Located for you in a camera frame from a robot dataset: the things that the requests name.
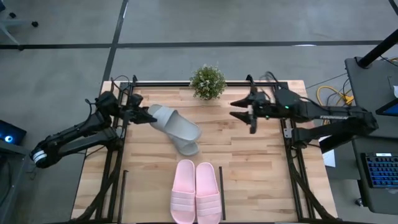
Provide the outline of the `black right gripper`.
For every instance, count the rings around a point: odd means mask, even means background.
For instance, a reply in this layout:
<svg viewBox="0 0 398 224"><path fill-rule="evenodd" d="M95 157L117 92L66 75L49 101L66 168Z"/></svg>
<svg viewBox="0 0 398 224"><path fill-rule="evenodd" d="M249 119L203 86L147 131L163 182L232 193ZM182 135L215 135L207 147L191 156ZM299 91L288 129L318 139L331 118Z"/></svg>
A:
<svg viewBox="0 0 398 224"><path fill-rule="evenodd" d="M245 124L251 124L252 118L280 118L276 104L270 101L264 91L251 90L249 96L233 101L231 106L248 108L247 112L232 111L229 114Z"/></svg>

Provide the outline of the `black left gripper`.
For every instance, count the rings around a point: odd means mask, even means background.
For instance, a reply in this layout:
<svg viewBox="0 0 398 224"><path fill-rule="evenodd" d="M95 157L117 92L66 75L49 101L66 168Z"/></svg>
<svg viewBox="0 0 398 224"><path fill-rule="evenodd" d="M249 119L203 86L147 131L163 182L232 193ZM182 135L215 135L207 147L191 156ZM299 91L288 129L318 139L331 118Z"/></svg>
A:
<svg viewBox="0 0 398 224"><path fill-rule="evenodd" d="M119 115L123 119L123 124L129 124L130 122L133 122L135 124L157 122L157 119L148 112L148 109L148 106L122 106L119 111Z"/></svg>

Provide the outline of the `grey rubber slide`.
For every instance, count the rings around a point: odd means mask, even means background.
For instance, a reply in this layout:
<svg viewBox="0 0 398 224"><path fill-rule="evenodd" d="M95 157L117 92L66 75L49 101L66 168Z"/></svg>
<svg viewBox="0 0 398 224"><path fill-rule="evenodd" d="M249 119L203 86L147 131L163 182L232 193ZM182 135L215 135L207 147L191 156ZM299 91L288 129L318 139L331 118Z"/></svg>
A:
<svg viewBox="0 0 398 224"><path fill-rule="evenodd" d="M176 150L183 156L194 156L199 153L198 145L195 141L186 141L184 139L170 136Z"/></svg>
<svg viewBox="0 0 398 224"><path fill-rule="evenodd" d="M153 104L149 107L148 113L157 120L150 125L165 134L188 142L196 141L201 136L199 126L184 118L173 108Z"/></svg>

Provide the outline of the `pink rubber slide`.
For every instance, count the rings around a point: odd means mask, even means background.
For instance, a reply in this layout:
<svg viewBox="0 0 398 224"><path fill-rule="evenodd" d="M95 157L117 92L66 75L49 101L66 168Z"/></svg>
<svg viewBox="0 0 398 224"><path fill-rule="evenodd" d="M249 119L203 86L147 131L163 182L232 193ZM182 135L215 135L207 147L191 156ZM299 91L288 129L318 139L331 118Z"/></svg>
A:
<svg viewBox="0 0 398 224"><path fill-rule="evenodd" d="M221 195L213 166L202 162L196 168L196 210L198 224L219 224Z"/></svg>
<svg viewBox="0 0 398 224"><path fill-rule="evenodd" d="M170 213L176 224L193 224L195 208L195 165L191 160L178 162L170 195Z"/></svg>

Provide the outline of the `green potted plant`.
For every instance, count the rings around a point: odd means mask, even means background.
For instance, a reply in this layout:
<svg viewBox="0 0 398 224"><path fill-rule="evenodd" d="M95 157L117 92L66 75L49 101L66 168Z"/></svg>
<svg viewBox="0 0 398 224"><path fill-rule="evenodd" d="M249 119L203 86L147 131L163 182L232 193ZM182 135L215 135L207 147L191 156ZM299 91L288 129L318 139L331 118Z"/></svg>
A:
<svg viewBox="0 0 398 224"><path fill-rule="evenodd" d="M217 67L204 64L190 77L193 96L201 100L218 99L227 87L224 73Z"/></svg>

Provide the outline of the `silver mounting plate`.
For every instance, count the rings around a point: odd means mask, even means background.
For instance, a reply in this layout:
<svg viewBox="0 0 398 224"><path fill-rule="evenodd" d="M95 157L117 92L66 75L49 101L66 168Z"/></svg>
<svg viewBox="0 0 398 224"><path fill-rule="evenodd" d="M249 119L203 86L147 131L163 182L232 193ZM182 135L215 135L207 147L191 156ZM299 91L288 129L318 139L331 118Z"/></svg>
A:
<svg viewBox="0 0 398 224"><path fill-rule="evenodd" d="M292 137L292 122L290 119L284 119L282 121L283 124L283 133L285 138Z"/></svg>

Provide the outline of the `white paper sheet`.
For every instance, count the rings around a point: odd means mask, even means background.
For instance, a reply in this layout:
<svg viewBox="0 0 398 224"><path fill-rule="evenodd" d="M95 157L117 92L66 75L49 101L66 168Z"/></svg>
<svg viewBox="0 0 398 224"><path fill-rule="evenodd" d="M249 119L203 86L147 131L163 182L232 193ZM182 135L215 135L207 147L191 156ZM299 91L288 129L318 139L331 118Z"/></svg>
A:
<svg viewBox="0 0 398 224"><path fill-rule="evenodd" d="M323 163L327 167L336 167L336 159L335 159L335 150L332 149L330 151L324 152L322 154Z"/></svg>

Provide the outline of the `black computer with blue light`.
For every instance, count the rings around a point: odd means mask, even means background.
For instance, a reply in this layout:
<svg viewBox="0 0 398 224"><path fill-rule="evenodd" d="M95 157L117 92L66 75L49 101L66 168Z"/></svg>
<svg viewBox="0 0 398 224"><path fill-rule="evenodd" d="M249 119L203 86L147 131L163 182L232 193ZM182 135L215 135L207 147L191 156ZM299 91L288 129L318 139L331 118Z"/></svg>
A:
<svg viewBox="0 0 398 224"><path fill-rule="evenodd" d="M0 119L0 140L20 146L27 131Z"/></svg>

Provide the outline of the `black pole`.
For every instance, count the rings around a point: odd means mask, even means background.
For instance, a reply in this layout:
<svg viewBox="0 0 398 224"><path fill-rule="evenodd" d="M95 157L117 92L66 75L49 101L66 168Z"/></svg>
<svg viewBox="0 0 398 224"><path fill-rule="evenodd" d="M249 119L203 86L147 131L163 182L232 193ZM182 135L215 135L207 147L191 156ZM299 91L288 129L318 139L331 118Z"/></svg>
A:
<svg viewBox="0 0 398 224"><path fill-rule="evenodd" d="M373 48L369 53L367 53L361 59L356 59L356 63L361 68L368 68L370 64L373 63L377 58L379 58L383 53L387 52L395 44L398 43L398 29L396 29L392 34L386 37L380 44Z"/></svg>

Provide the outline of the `blue backlit keyboard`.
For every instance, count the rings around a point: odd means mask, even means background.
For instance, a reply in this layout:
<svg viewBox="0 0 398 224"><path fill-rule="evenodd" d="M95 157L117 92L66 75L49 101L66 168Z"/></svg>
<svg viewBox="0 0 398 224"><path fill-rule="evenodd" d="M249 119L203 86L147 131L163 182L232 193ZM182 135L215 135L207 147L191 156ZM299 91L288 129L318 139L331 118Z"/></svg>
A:
<svg viewBox="0 0 398 224"><path fill-rule="evenodd" d="M362 153L361 159L370 188L398 189L398 154Z"/></svg>

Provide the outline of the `grey metal stand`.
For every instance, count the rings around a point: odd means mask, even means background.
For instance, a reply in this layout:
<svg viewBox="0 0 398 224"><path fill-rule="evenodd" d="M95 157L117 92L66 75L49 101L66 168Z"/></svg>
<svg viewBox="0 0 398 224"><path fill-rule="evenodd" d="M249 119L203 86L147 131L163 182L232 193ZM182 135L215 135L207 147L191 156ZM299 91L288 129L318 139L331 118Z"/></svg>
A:
<svg viewBox="0 0 398 224"><path fill-rule="evenodd" d="M8 224L22 178L30 164L29 150L0 141L0 224Z"/></svg>

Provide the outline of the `grey chair base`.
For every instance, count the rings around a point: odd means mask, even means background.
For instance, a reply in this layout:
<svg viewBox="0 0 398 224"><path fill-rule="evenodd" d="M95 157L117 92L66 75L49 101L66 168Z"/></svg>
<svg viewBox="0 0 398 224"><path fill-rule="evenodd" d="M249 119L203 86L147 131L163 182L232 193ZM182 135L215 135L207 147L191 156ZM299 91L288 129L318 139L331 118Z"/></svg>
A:
<svg viewBox="0 0 398 224"><path fill-rule="evenodd" d="M8 31L8 27L10 26L22 26L22 25L27 25L30 24L32 27L37 28L39 26L39 23L37 21L28 21L28 20L23 20L23 19L17 19L17 16L15 13L12 11L9 12L8 14L9 18L0 20L0 32L5 34L8 39L10 39L13 43L16 44L16 49L17 50L24 50L24 46L20 44L15 37Z"/></svg>

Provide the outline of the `dark grey desk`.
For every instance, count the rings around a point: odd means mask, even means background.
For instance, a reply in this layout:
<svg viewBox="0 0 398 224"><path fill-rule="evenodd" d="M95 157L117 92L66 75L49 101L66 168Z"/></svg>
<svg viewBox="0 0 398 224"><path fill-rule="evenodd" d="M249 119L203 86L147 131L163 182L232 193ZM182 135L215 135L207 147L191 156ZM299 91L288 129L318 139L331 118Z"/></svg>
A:
<svg viewBox="0 0 398 224"><path fill-rule="evenodd" d="M353 140L353 149L360 175L358 185L364 206L374 213L398 215L398 189L370 188L361 159L362 153L398 154L398 140L358 138Z"/></svg>

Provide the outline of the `black metal table frame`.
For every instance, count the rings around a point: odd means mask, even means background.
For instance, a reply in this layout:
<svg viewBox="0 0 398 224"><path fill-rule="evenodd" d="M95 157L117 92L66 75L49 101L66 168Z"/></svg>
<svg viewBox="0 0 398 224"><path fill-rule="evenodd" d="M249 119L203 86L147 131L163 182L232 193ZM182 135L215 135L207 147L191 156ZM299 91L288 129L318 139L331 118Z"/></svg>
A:
<svg viewBox="0 0 398 224"><path fill-rule="evenodd" d="M231 82L221 98L198 100L188 82L137 82L134 91L143 105L175 108L199 125L199 153L195 164L223 167L226 223L296 222L317 215L289 174L283 124L259 120L256 134L230 116L230 103L249 90L246 80ZM171 222L170 194L182 156L168 137L148 124L130 125L115 190L104 198L102 217L122 223Z"/></svg>

